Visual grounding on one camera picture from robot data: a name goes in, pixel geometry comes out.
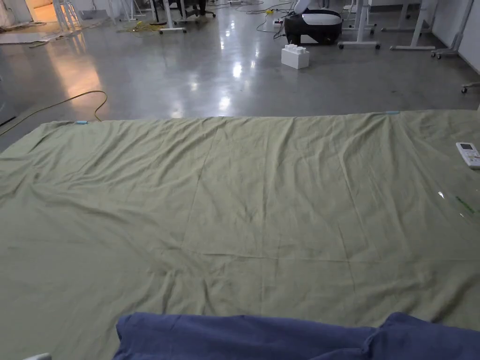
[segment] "black and white device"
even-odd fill
[[[285,18],[285,35],[289,44],[334,44],[342,34],[342,17],[328,10],[310,10],[313,0],[298,0],[293,13]]]
[[[480,169],[480,154],[472,143],[456,143],[456,146],[470,169]]]

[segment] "doorway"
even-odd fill
[[[52,0],[27,0],[27,5],[34,21],[43,23],[57,22]]]

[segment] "yellow cable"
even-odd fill
[[[107,102],[107,99],[108,99],[108,95],[105,91],[102,91],[102,90],[92,90],[92,91],[87,91],[85,93],[82,93],[82,94],[79,94],[79,95],[76,95],[74,97],[71,97],[67,100],[63,100],[59,103],[56,103],[56,104],[53,104],[53,105],[50,105],[50,106],[47,106],[46,108],[42,108],[40,110],[37,110],[37,111],[34,111],[32,112],[30,115],[27,115],[26,117],[24,117],[23,119],[20,119],[19,121],[17,121],[14,125],[12,125],[11,127],[9,127],[7,130],[4,130],[3,132],[0,132],[0,136],[2,136],[3,134],[5,134],[6,132],[10,131],[11,129],[13,129],[15,126],[17,126],[18,124],[20,124],[21,122],[23,122],[24,120],[27,120],[29,117],[31,117],[32,115],[35,115],[36,113],[39,113],[43,110],[47,110],[47,109],[50,109],[54,106],[57,106],[57,105],[60,105],[60,104],[63,104],[63,103],[66,103],[67,101],[70,101],[70,100],[73,100],[73,99],[76,99],[78,97],[81,97],[83,95],[87,95],[87,94],[93,94],[93,93],[102,93],[105,95],[105,100],[103,100],[103,103],[100,104],[99,107],[97,107],[93,113],[93,115],[98,119],[98,121],[102,121],[100,120],[100,118],[96,115],[96,112],[100,110],[100,108]]]

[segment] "power strip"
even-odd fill
[[[281,27],[283,24],[283,19],[282,18],[276,18],[276,19],[273,19],[273,27],[274,28],[279,28]]]

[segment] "electrical cord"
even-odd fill
[[[23,121],[27,120],[29,117],[31,117],[31,116],[33,116],[33,115],[35,115],[35,114],[37,114],[37,113],[39,113],[39,112],[41,112],[41,111],[43,111],[43,110],[47,110],[47,109],[53,108],[53,107],[55,107],[55,106],[57,106],[57,105],[66,103],[66,102],[68,102],[68,101],[70,101],[70,100],[76,99],[76,98],[78,98],[78,97],[81,97],[81,96],[84,96],[84,95],[87,95],[87,94],[93,94],[93,93],[102,93],[102,94],[105,95],[105,100],[103,100],[103,102],[100,104],[100,106],[97,107],[97,108],[95,109],[94,113],[93,113],[93,115],[97,118],[97,120],[98,120],[99,122],[101,122],[102,120],[96,115],[96,112],[97,112],[98,110],[100,110],[100,108],[107,102],[108,95],[107,95],[107,93],[106,93],[105,91],[102,91],[102,90],[92,90],[92,91],[87,91],[87,92],[85,92],[85,93],[76,95],[76,96],[71,97],[71,98],[69,98],[69,99],[63,100],[63,101],[61,101],[61,102],[59,102],[59,103],[56,103],[56,104],[47,106],[46,108],[41,108],[40,110],[34,111],[34,112],[32,112],[31,114],[27,115],[26,117],[24,117],[24,118],[20,119],[19,121],[17,121],[14,125],[12,125],[11,127],[9,127],[8,129],[0,132],[0,136],[2,136],[2,135],[4,135],[5,133],[9,132],[11,129],[13,129],[15,126],[17,126],[18,124],[22,123]]]
[[[279,3],[279,4],[275,4],[275,5],[269,6],[268,8],[259,9],[259,10],[238,10],[238,8],[237,8],[237,9],[235,9],[235,11],[244,12],[244,13],[246,13],[247,15],[262,14],[262,13],[264,13],[265,11],[271,10],[271,9],[273,9],[273,8],[276,7],[276,6],[282,6],[282,5],[288,5],[288,4],[293,4],[293,2],[292,2],[292,1],[282,2],[282,3]]]
[[[257,31],[261,31],[262,33],[274,33],[275,31],[268,31],[268,30],[260,30],[259,27],[262,26],[263,24],[265,24],[267,22],[267,16],[268,14],[265,14],[265,20],[263,23],[259,24],[256,28]]]
[[[288,10],[287,15],[292,11],[292,7],[293,7],[293,2],[290,3],[290,8],[289,8],[289,10]],[[276,39],[278,39],[279,37],[285,36],[285,35],[283,35],[283,34],[280,35],[280,33],[281,33],[282,30],[283,30],[284,24],[285,24],[285,22],[282,22],[282,24],[280,25],[279,30],[275,33],[275,35],[273,35],[273,40],[276,40]]]

